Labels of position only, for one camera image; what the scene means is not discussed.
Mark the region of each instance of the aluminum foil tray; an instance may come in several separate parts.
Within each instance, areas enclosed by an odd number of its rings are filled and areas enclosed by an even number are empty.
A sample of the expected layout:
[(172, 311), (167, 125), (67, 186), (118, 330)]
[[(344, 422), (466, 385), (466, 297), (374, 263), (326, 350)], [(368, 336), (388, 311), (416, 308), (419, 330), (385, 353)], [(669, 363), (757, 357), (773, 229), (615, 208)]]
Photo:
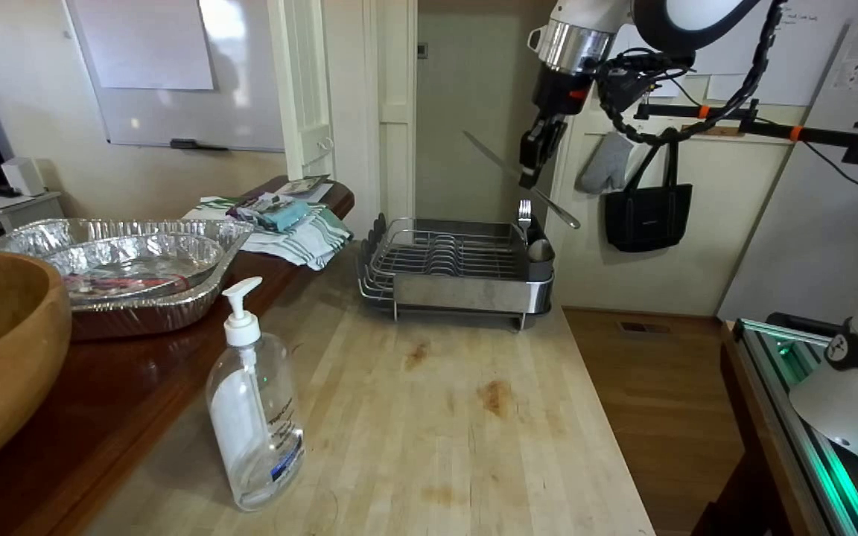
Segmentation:
[(72, 294), (75, 341), (146, 336), (192, 324), (215, 305), (227, 268), (249, 236), (249, 227), (234, 221), (48, 219), (5, 233), (0, 250), (49, 263), (54, 257), (85, 248), (90, 242), (122, 242), (131, 236), (197, 236), (218, 242), (219, 257), (201, 277), (189, 277), (189, 287), (99, 300)]
[(109, 236), (64, 248), (48, 263), (81, 305), (172, 294), (201, 283), (219, 257), (222, 248), (206, 236)]

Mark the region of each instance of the cable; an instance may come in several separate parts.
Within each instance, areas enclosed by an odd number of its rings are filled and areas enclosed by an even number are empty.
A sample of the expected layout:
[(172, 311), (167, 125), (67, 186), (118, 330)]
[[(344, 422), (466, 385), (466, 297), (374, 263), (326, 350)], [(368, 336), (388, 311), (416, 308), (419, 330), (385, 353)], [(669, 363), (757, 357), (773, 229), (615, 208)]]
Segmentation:
[(837, 168), (828, 156), (821, 156), (814, 144), (805, 141), (805, 146), (818, 156), (818, 160), (825, 160), (833, 172), (839, 172), (846, 181), (858, 186), (858, 180), (852, 180), (842, 168)]
[(749, 73), (744, 74), (741, 86), (726, 99), (726, 104), (715, 117), (708, 117), (703, 122), (690, 122), (681, 132), (665, 128), (662, 135), (647, 135), (647, 132), (636, 132), (635, 125), (629, 125), (620, 111), (604, 108), (604, 104), (602, 104), (602, 111), (608, 113), (608, 119), (612, 122), (612, 128), (620, 135), (624, 135), (635, 144), (647, 144), (647, 146), (657, 146), (657, 144), (669, 144), (669, 141), (681, 144), (681, 141), (690, 141), (699, 132), (715, 128), (723, 117), (739, 111), (757, 92), (758, 77), (763, 77), (763, 73), (767, 67), (767, 50), (773, 49), (773, 38), (776, 38), (776, 25), (782, 19), (782, 4), (787, 0), (772, 0), (767, 4), (763, 29), (758, 29), (758, 43), (752, 49)]
[[(657, 50), (651, 50), (651, 49), (624, 49), (624, 50), (620, 50), (612, 61), (602, 64), (602, 70), (611, 70), (611, 67), (629, 70), (629, 67), (621, 67), (621, 64), (629, 64), (629, 61), (651, 61), (651, 58), (669, 64), (666, 55), (657, 55)], [(674, 73), (662, 73), (662, 74), (647, 77), (647, 82), (674, 82), (674, 77), (681, 77), (681, 74), (693, 73), (693, 70), (685, 67), (685, 64), (681, 64), (681, 67), (665, 67), (665, 70), (674, 70)]]

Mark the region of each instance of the hand sanitizer bottle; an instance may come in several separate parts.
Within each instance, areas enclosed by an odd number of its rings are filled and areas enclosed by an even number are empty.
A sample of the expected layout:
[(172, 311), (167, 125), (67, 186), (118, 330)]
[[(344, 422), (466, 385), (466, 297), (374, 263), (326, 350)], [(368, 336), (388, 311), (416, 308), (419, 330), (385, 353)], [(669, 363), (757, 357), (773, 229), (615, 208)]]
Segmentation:
[(294, 422), (286, 350), (261, 335), (243, 311), (248, 277), (222, 294), (233, 317), (222, 321), (227, 353), (207, 376), (207, 414), (215, 422), (227, 482), (237, 510), (252, 510), (289, 487), (304, 458), (304, 430)]

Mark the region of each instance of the whiteboard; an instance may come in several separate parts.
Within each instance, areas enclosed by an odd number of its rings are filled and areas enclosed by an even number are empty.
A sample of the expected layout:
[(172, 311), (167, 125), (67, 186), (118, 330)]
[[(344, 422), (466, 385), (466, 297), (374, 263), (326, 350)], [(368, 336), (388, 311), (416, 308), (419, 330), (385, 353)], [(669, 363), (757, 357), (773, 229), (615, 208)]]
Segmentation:
[(106, 144), (282, 153), (265, 0), (148, 6), (64, 0)]

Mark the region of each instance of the wire dish rack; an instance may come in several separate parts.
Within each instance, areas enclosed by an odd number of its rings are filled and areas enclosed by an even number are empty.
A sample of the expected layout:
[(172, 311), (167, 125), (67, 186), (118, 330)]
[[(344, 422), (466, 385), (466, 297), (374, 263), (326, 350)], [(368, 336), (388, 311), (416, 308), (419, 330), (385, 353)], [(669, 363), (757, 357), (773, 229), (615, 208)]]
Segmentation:
[(554, 253), (539, 227), (471, 221), (379, 219), (364, 244), (358, 288), (368, 305), (472, 311), (519, 317), (547, 312)]

